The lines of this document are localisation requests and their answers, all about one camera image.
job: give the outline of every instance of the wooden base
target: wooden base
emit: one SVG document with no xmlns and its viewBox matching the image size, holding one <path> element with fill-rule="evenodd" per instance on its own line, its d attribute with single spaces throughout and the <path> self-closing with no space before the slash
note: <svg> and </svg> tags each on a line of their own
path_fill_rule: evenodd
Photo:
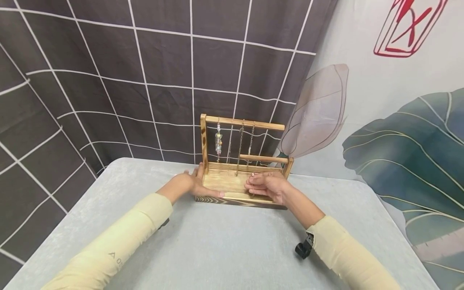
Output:
<svg viewBox="0 0 464 290">
<path fill-rule="evenodd" d="M 286 207 L 274 203 L 269 197 L 262 195 L 252 195 L 244 187 L 250 175 L 260 172 L 270 172 L 282 170 L 279 168 L 269 168 L 260 166 L 239 165 L 237 176 L 236 164 L 224 164 L 209 162 L 208 173 L 203 175 L 203 185 L 207 188 L 225 192 L 224 198 L 195 197 L 196 201 L 229 204 L 238 206 L 256 206 L 275 209 L 286 209 Z"/>
</svg>

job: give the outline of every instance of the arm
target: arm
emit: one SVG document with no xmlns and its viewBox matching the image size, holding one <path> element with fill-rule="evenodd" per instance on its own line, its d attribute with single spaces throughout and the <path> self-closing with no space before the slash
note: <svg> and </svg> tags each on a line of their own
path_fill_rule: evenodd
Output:
<svg viewBox="0 0 464 290">
<path fill-rule="evenodd" d="M 135 250 L 169 218 L 172 205 L 187 192 L 220 197 L 201 185 L 203 166 L 173 177 L 157 193 L 139 201 L 124 216 L 73 257 L 42 289 L 103 289 Z"/>
<path fill-rule="evenodd" d="M 352 289 L 400 289 L 380 262 L 332 217 L 326 216 L 281 174 L 252 176 L 245 187 L 285 205 L 314 235 L 313 249 L 327 267 Z"/>
</svg>

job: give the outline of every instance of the finger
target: finger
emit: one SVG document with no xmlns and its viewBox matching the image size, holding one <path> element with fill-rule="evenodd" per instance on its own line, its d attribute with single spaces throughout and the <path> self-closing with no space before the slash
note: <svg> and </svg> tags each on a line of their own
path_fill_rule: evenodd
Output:
<svg viewBox="0 0 464 290">
<path fill-rule="evenodd" d="M 198 165 L 198 173 L 197 173 L 197 177 L 202 179 L 203 178 L 203 174 L 205 172 L 205 167 L 203 165 L 203 162 L 200 162 L 200 164 Z"/>
<path fill-rule="evenodd" d="M 266 176 L 262 176 L 260 174 L 250 177 L 247 180 L 247 184 L 253 185 L 263 185 L 266 182 Z"/>
<path fill-rule="evenodd" d="M 201 187 L 198 191 L 198 196 L 224 197 L 225 193 L 219 190 L 212 190 L 206 187 Z"/>
<path fill-rule="evenodd" d="M 267 194 L 267 191 L 266 191 L 266 190 L 263 190 L 263 189 L 249 189 L 248 192 L 251 193 L 251 194 L 269 196 L 269 195 Z"/>
<path fill-rule="evenodd" d="M 252 173 L 251 177 L 266 177 L 266 176 L 272 176 L 272 171 L 271 172 L 261 172 L 261 173 Z"/>
<path fill-rule="evenodd" d="M 267 186 L 266 185 L 253 185 L 253 184 L 245 184 L 246 189 L 262 189 L 266 190 Z"/>
</svg>

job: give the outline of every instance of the table surface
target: table surface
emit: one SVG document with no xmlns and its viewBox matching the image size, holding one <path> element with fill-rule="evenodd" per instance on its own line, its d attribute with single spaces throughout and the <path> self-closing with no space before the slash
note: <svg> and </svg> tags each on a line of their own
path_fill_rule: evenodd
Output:
<svg viewBox="0 0 464 290">
<path fill-rule="evenodd" d="M 111 163 L 5 288 L 39 289 L 133 205 L 193 165 L 121 158 Z M 402 289 L 437 289 L 385 208 L 353 180 L 291 175 L 289 181 L 336 218 L 390 271 Z M 312 253 L 289 211 L 195 202 L 134 253 L 107 289 L 345 289 Z"/>
</svg>

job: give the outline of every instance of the leaf painting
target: leaf painting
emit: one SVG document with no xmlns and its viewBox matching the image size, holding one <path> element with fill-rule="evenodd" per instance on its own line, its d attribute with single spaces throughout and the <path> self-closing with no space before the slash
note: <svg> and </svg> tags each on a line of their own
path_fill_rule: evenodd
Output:
<svg viewBox="0 0 464 290">
<path fill-rule="evenodd" d="M 418 97 L 354 132 L 343 149 L 345 166 L 403 212 L 437 284 L 463 287 L 464 259 L 441 263 L 464 252 L 464 89 Z"/>
<path fill-rule="evenodd" d="M 343 126 L 348 66 L 333 64 L 309 77 L 282 135 L 279 156 L 298 158 L 329 145 Z"/>
</svg>

